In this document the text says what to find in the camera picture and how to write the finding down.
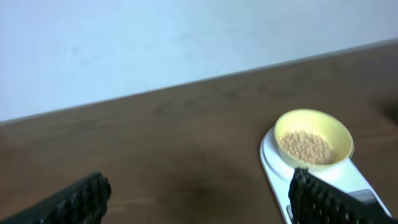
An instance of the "kitchen scale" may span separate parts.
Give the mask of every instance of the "kitchen scale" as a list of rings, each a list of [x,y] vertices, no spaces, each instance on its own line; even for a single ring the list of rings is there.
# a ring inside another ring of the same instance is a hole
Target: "kitchen scale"
[[[274,128],[271,128],[261,141],[261,163],[268,176],[268,181],[271,184],[272,191],[277,199],[285,222],[292,224],[292,212],[288,192],[294,168],[287,165],[280,158],[277,147]],[[362,176],[351,159],[347,159],[327,170],[320,172],[310,171],[310,173],[372,208],[382,210],[391,216],[377,193]]]

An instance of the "bowl rim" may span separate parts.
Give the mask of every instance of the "bowl rim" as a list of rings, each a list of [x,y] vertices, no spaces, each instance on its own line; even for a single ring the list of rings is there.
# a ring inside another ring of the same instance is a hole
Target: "bowl rim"
[[[329,118],[331,118],[331,119],[337,121],[337,122],[345,129],[345,131],[348,133],[348,137],[349,137],[349,139],[351,140],[351,141],[350,141],[350,143],[351,143],[351,145],[350,145],[350,152],[347,154],[347,156],[345,156],[345,157],[344,157],[343,159],[341,159],[340,161],[333,162],[333,163],[331,163],[331,164],[323,164],[323,165],[320,165],[320,164],[311,164],[311,163],[309,163],[309,162],[305,162],[305,161],[302,160],[302,159],[298,159],[298,158],[296,158],[296,157],[290,155],[290,154],[280,145],[280,142],[279,142],[279,140],[278,140],[278,138],[277,138],[275,132],[276,132],[277,127],[278,127],[278,124],[280,123],[280,121],[282,120],[282,118],[286,117],[289,113],[298,112],[298,111],[306,111],[306,112],[311,112],[311,113],[318,113],[318,114],[321,114],[321,115],[323,115],[323,116],[329,117]],[[353,154],[354,154],[354,139],[353,139],[353,137],[352,137],[350,131],[348,130],[348,128],[347,128],[341,121],[339,121],[338,119],[336,119],[336,118],[333,117],[332,115],[327,114],[327,113],[322,112],[322,111],[314,110],[314,109],[300,108],[300,109],[290,110],[290,111],[288,111],[288,112],[282,114],[282,116],[280,116],[280,117],[278,118],[278,120],[275,122],[275,125],[274,125],[274,138],[275,138],[275,141],[276,141],[276,143],[277,143],[277,145],[278,145],[278,147],[279,147],[280,150],[282,150],[284,153],[286,153],[290,158],[292,158],[292,159],[294,159],[294,160],[296,160],[296,161],[302,162],[302,163],[304,163],[304,164],[307,164],[309,167],[310,167],[310,166],[312,166],[312,167],[331,167],[331,166],[337,165],[337,164],[339,164],[339,163],[341,163],[341,162],[343,162],[343,161],[345,161],[345,160],[347,160],[347,159],[350,159],[350,158],[353,156]]]

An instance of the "wooden surface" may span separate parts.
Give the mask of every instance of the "wooden surface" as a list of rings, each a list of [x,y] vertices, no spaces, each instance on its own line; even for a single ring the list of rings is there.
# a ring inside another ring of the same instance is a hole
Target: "wooden surface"
[[[259,143],[294,108],[348,127],[354,163],[398,215],[397,93],[391,44],[3,124],[0,217],[98,170],[113,187],[104,223],[282,223]]]

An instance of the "yellow bowl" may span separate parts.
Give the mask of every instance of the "yellow bowl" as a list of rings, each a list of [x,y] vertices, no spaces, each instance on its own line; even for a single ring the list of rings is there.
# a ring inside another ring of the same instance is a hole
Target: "yellow bowl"
[[[354,141],[348,129],[336,118],[321,111],[309,109],[289,111],[277,120],[274,131],[281,158],[294,168],[322,171],[351,158],[354,153]],[[335,160],[331,164],[316,165],[289,154],[281,147],[280,140],[285,134],[292,131],[306,131],[323,137],[335,151]]]

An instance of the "dark brown table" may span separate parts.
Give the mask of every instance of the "dark brown table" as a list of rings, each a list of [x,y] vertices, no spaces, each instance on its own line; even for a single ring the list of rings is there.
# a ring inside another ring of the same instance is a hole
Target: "dark brown table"
[[[398,215],[390,105],[398,105],[392,42],[8,122],[0,217],[98,170],[113,187],[104,223],[282,223],[259,143],[295,108],[348,127],[354,163]]]

